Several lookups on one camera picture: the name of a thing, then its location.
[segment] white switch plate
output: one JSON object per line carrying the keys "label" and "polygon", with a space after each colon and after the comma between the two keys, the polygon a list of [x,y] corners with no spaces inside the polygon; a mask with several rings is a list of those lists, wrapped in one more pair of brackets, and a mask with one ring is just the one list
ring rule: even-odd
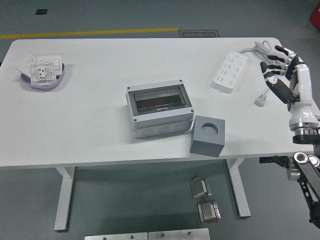
{"label": "white switch plate", "polygon": [[38,56],[38,63],[53,62],[56,75],[62,74],[62,57],[61,55]]}

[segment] gray floor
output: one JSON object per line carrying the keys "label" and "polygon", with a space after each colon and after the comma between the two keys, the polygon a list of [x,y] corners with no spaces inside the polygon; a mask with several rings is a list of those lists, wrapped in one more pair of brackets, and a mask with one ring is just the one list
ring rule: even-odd
{"label": "gray floor", "polygon": [[[318,0],[0,0],[0,36],[177,27],[220,37],[275,37],[310,68],[320,104],[320,32],[309,22]],[[35,16],[36,9],[48,9]],[[177,38],[177,32],[79,38]],[[0,62],[15,39],[0,38]],[[0,239],[81,240],[88,235],[209,228],[211,239],[319,239],[299,185],[275,164],[240,166],[251,217],[239,219],[224,160],[78,167],[68,229],[53,231],[62,177],[56,169],[0,170]],[[208,177],[221,212],[201,224],[189,180]]]}

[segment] electrical outlet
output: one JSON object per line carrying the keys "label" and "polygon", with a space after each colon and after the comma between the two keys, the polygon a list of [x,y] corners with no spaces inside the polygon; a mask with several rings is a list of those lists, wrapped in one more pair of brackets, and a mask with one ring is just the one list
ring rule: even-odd
{"label": "electrical outlet", "polygon": [[39,79],[43,80],[46,79],[46,67],[44,65],[39,65],[38,66],[38,75]]}
{"label": "electrical outlet", "polygon": [[230,51],[213,79],[212,86],[220,92],[232,93],[238,82],[248,57]]}
{"label": "electrical outlet", "polygon": [[33,62],[30,65],[30,75],[32,85],[51,85],[57,81],[55,64],[53,61]]}

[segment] metal bracket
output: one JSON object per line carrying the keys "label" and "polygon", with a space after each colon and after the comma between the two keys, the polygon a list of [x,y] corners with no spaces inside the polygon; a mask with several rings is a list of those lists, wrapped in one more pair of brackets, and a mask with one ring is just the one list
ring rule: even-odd
{"label": "metal bracket", "polygon": [[221,221],[218,205],[215,201],[200,202],[198,203],[198,209],[203,224]]}
{"label": "metal bracket", "polygon": [[201,179],[197,177],[190,181],[192,196],[195,199],[212,196],[209,180],[207,178]]}

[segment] power strip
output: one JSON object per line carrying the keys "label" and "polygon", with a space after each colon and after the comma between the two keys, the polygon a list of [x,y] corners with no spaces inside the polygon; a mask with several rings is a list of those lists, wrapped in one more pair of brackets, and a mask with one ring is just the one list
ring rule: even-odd
{"label": "power strip", "polygon": [[212,86],[220,92],[232,93],[239,80],[248,57],[230,51],[213,79]]}

